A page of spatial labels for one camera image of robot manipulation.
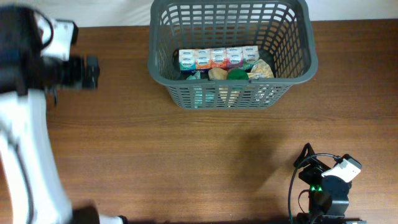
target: white wall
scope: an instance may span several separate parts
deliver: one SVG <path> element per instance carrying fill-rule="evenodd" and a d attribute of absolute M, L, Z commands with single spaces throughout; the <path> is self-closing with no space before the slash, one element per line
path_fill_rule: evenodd
<path fill-rule="evenodd" d="M 0 0 L 22 2 L 80 27 L 149 25 L 153 0 Z M 398 0 L 307 0 L 313 21 L 398 18 Z"/>

